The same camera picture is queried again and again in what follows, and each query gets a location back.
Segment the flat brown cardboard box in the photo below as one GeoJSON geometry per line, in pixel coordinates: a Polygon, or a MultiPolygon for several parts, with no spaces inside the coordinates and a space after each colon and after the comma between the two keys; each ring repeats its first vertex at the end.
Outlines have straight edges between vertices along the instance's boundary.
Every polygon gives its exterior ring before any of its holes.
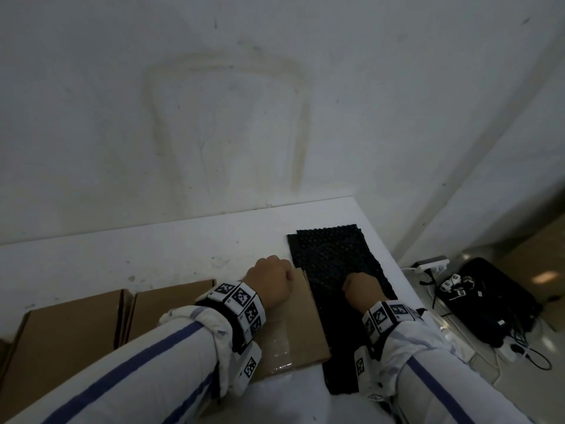
{"type": "Polygon", "coordinates": [[[215,285],[214,279],[208,279],[136,293],[120,345],[123,346],[157,327],[162,315],[170,310],[193,305],[197,298],[215,285]]]}
{"type": "Polygon", "coordinates": [[[0,368],[0,424],[121,346],[127,290],[28,311],[0,368]]]}

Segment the white charger plug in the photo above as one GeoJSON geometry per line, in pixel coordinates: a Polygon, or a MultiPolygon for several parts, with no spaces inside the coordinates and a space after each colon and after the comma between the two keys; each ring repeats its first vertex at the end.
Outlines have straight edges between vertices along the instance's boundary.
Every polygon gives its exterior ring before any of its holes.
{"type": "Polygon", "coordinates": [[[526,356],[525,347],[514,340],[505,342],[500,348],[495,348],[494,351],[507,363],[517,362],[526,356]]]}

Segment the marker-tagged right wrist band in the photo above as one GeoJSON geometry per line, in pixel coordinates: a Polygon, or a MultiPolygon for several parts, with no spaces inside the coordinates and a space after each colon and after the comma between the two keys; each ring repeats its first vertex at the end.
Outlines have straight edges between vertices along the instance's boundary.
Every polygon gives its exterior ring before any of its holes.
{"type": "Polygon", "coordinates": [[[368,343],[354,353],[354,367],[359,395],[375,403],[386,403],[385,368],[381,362],[386,339],[404,321],[420,321],[420,311],[397,299],[380,301],[363,316],[368,343]]]}

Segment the marker-tagged wrist band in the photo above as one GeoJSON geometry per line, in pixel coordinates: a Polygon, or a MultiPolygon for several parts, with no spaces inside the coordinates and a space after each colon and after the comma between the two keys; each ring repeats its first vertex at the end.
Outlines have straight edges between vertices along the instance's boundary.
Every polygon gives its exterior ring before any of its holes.
{"type": "Polygon", "coordinates": [[[218,311],[230,323],[232,339],[228,346],[232,356],[228,367],[228,390],[241,396],[262,358],[262,351],[254,341],[266,322],[259,295],[241,281],[227,281],[201,295],[195,305],[218,311]]]}
{"type": "Polygon", "coordinates": [[[381,362],[386,339],[404,321],[420,321],[420,311],[397,299],[380,301],[363,316],[368,343],[354,353],[354,367],[359,395],[375,403],[386,403],[385,368],[381,362]]]}

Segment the person's left forearm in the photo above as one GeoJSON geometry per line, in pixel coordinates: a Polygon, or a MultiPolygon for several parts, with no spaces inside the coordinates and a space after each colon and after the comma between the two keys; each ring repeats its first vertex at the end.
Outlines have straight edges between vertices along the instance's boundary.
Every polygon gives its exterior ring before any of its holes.
{"type": "Polygon", "coordinates": [[[187,306],[90,365],[6,424],[189,424],[225,395],[230,321],[187,306]]]}

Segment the person's right hand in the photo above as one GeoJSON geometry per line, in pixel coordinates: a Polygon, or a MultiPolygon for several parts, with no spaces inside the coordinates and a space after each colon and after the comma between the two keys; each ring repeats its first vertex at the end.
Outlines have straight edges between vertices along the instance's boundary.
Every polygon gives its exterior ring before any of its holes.
{"type": "Polygon", "coordinates": [[[362,315],[378,302],[388,300],[377,278],[364,272],[349,274],[343,284],[343,292],[348,304],[362,315]]]}

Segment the white marker-tagged device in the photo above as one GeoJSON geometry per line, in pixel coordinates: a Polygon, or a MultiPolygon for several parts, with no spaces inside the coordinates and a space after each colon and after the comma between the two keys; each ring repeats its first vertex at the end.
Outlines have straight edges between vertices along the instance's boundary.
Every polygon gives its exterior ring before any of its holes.
{"type": "Polygon", "coordinates": [[[453,301],[471,295],[475,287],[474,278],[452,274],[440,284],[437,295],[444,302],[453,301]]]}

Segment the black bag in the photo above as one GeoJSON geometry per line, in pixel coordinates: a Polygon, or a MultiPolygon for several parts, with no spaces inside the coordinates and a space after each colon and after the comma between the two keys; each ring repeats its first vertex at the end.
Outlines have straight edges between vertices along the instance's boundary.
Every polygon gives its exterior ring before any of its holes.
{"type": "Polygon", "coordinates": [[[464,263],[455,274],[475,279],[475,291],[444,302],[479,341],[500,348],[512,334],[531,332],[542,305],[529,292],[484,258],[464,263]]]}

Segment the person's left hand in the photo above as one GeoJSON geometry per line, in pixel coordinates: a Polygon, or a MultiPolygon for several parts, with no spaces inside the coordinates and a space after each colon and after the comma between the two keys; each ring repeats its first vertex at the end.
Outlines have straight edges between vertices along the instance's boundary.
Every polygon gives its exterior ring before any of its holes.
{"type": "Polygon", "coordinates": [[[262,282],[252,278],[252,267],[243,277],[242,282],[254,290],[261,300],[263,308],[267,311],[286,301],[292,292],[293,281],[269,280],[262,282]]]}

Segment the taped flat cardboard box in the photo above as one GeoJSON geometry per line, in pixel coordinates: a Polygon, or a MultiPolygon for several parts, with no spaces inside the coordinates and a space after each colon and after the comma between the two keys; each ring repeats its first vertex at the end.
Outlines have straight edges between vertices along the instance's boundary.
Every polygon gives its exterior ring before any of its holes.
{"type": "Polygon", "coordinates": [[[251,383],[321,364],[331,357],[307,275],[301,268],[294,270],[290,297],[266,315],[265,325],[254,338],[262,357],[251,383]]]}

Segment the marker-tagged left wrist band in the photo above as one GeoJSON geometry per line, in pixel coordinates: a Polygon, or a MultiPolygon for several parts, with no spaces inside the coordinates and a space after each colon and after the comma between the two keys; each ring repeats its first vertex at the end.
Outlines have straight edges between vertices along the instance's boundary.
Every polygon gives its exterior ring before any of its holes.
{"type": "Polygon", "coordinates": [[[262,358],[262,351],[254,341],[266,322],[259,295],[241,281],[227,281],[201,295],[195,305],[218,311],[230,323],[232,339],[228,346],[232,356],[228,367],[228,390],[241,396],[262,358]]]}

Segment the person's right forearm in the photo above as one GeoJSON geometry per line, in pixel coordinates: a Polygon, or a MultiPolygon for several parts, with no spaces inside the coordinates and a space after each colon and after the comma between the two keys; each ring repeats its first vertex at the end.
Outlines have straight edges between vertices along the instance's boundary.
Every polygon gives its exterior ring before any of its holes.
{"type": "Polygon", "coordinates": [[[374,348],[378,393],[406,424],[532,424],[424,322],[389,328],[374,348]]]}

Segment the white power strip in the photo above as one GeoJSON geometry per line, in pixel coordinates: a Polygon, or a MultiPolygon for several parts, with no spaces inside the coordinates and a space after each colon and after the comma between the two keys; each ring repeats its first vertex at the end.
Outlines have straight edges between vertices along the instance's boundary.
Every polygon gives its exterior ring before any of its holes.
{"type": "Polygon", "coordinates": [[[411,266],[412,269],[426,273],[434,278],[448,269],[450,260],[447,256],[436,256],[417,261],[411,266]]]}

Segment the large brown cardboard box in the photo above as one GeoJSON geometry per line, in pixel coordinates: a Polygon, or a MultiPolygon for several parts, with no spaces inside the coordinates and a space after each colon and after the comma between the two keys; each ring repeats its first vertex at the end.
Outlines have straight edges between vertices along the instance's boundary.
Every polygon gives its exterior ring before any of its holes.
{"type": "Polygon", "coordinates": [[[565,213],[494,265],[542,305],[553,331],[565,332],[565,213]]]}

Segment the black bubble wrap sheet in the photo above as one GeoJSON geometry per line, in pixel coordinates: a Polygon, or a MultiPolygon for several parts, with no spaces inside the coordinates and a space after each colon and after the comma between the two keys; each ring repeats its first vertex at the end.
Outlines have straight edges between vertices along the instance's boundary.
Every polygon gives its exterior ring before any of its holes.
{"type": "Polygon", "coordinates": [[[368,345],[362,314],[345,299],[343,284],[354,272],[377,278],[386,297],[397,299],[381,264],[355,224],[298,230],[287,235],[295,267],[306,272],[331,358],[323,363],[324,381],[332,395],[358,392],[354,353],[368,345]]]}

